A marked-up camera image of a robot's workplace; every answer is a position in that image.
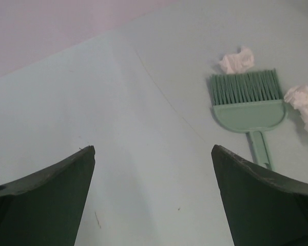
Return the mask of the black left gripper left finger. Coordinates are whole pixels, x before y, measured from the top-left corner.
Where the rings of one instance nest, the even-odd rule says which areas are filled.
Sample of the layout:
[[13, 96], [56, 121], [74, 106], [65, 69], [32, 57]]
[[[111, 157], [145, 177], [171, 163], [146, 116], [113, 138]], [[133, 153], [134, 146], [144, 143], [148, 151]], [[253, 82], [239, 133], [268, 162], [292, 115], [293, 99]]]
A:
[[0, 185], [0, 245], [74, 245], [95, 167], [95, 149]]

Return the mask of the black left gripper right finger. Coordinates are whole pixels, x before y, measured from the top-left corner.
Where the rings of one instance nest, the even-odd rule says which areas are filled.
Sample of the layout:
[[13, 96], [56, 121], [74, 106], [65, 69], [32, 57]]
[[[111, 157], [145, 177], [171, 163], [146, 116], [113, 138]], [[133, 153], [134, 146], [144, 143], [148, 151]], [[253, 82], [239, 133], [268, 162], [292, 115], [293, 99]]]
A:
[[308, 183], [211, 151], [234, 245], [308, 245]]

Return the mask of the green hand brush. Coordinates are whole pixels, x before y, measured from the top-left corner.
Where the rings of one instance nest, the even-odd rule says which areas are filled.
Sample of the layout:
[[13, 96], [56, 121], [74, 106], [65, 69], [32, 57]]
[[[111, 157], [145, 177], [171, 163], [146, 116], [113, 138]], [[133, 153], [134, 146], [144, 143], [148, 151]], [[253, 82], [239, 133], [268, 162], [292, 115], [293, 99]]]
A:
[[247, 134], [255, 163], [272, 170], [265, 133], [287, 117], [276, 69], [213, 74], [208, 88], [218, 124], [229, 131]]

